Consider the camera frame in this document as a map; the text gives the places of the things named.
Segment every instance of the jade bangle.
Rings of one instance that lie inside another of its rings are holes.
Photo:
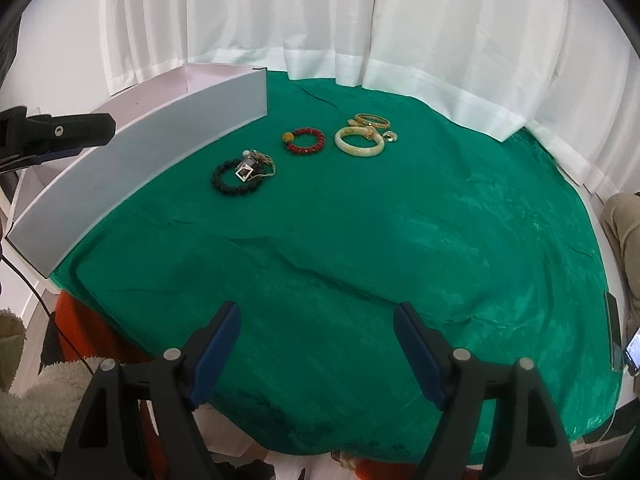
[[[367,139],[373,140],[376,145],[371,148],[360,148],[347,144],[342,140],[343,137],[349,135],[360,135],[367,137]],[[338,130],[335,133],[335,145],[338,146],[345,153],[354,156],[374,156],[385,149],[385,139],[373,128],[365,128],[364,126],[347,126]]]

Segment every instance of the phone screen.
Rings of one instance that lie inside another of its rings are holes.
[[[636,375],[640,369],[640,330],[632,337],[625,349],[626,364],[629,372]]]

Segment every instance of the white box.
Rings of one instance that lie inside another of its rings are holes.
[[[109,212],[191,153],[267,114],[266,70],[186,64],[121,92],[108,112],[106,146],[23,171],[12,203],[9,243],[49,277]]]

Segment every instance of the blue gripper pad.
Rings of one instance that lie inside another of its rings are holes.
[[[446,339],[437,330],[425,327],[409,303],[401,303],[396,307],[394,332],[422,394],[439,410],[444,410],[449,398],[444,381],[449,380],[451,352]]]
[[[187,399],[194,408],[207,400],[216,386],[240,335],[241,325],[240,308],[234,303],[194,367],[193,389]]]

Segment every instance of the bracelet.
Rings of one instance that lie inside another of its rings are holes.
[[[316,143],[313,146],[309,146],[308,148],[303,148],[301,146],[296,146],[292,142],[296,139],[297,136],[300,135],[313,135],[316,139]],[[310,155],[311,153],[317,153],[324,148],[324,133],[322,133],[317,128],[298,128],[293,133],[287,132],[282,136],[282,140],[287,145],[287,149],[291,153],[295,153],[297,155]]]
[[[223,195],[228,196],[253,193],[256,189],[258,189],[265,177],[265,175],[262,174],[263,166],[259,162],[254,166],[254,171],[257,171],[256,175],[248,182],[244,182],[242,184],[239,184],[238,186],[228,186],[227,184],[222,182],[222,175],[225,174],[228,170],[237,168],[242,164],[243,161],[244,158],[234,158],[233,160],[226,160],[225,162],[220,164],[214,170],[213,176],[211,177],[211,183],[213,184],[213,187],[215,187]]]
[[[384,117],[374,114],[356,114],[353,122],[358,124],[352,124],[351,126],[371,126],[377,130],[388,130],[391,128],[391,122],[387,121]]]
[[[371,148],[359,148],[351,144],[347,144],[342,140],[343,137],[349,135],[360,135],[367,137],[369,140],[373,140],[376,145]],[[363,126],[347,126],[338,130],[335,133],[335,144],[343,150],[345,153],[354,156],[374,156],[385,149],[385,139],[373,128],[365,128]]]
[[[347,124],[349,126],[368,126],[375,130],[386,130],[382,134],[382,138],[385,139],[386,142],[396,142],[396,140],[398,140],[398,134],[389,129],[391,128],[391,121],[384,117],[380,117],[379,115],[356,114],[353,119],[349,119],[347,121]]]

